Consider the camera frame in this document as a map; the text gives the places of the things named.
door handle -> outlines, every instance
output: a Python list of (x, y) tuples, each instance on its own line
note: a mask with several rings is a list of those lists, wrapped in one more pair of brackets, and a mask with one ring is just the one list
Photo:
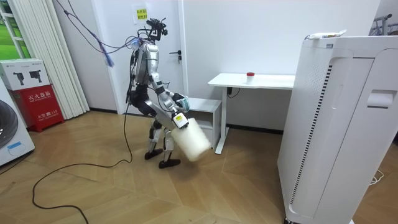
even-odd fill
[(181, 55), (181, 50), (178, 50), (177, 52), (170, 52), (169, 54), (178, 54), (178, 55)]

red object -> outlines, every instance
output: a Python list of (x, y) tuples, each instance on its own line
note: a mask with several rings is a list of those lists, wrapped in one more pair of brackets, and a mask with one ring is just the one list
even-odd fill
[(42, 132), (53, 124), (65, 122), (51, 85), (11, 92), (29, 130)]

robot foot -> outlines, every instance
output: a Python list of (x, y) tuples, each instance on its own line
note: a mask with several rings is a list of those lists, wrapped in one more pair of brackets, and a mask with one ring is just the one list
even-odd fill
[(159, 168), (164, 169), (164, 168), (168, 168), (168, 167), (172, 167), (172, 166), (177, 166), (180, 163), (181, 163), (181, 160), (179, 160), (179, 159), (168, 159), (167, 162), (161, 161), (159, 163)]
[(152, 152), (147, 152), (145, 153), (145, 160), (152, 159), (153, 157), (161, 154), (163, 152), (163, 149), (154, 149)]

blue label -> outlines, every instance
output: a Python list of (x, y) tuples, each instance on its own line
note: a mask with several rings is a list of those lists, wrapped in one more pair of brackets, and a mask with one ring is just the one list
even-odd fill
[(17, 142), (17, 143), (14, 143), (12, 145), (7, 146), (7, 148), (8, 149), (14, 149), (15, 147), (20, 146), (21, 144), (22, 144), (21, 142)]

wooden floor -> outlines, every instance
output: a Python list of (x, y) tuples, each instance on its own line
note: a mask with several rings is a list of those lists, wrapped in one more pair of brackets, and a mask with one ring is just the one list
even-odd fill
[[(173, 158), (182, 164), (159, 170), (162, 156), (144, 160), (149, 126), (148, 118), (127, 117), (132, 164), (56, 172), (38, 185), (37, 203), (78, 205), (91, 224), (282, 223), (276, 164), (282, 136), (231, 129), (222, 155), (209, 152), (194, 164), (176, 150)], [(122, 128), (123, 116), (89, 112), (31, 133), (34, 153), (0, 176), (0, 223), (84, 224), (72, 208), (35, 208), (32, 187), (43, 175), (71, 163), (111, 165), (128, 159)], [(397, 147), (390, 148), (381, 170), (386, 176), (369, 188), (354, 217), (356, 224), (398, 223)]]

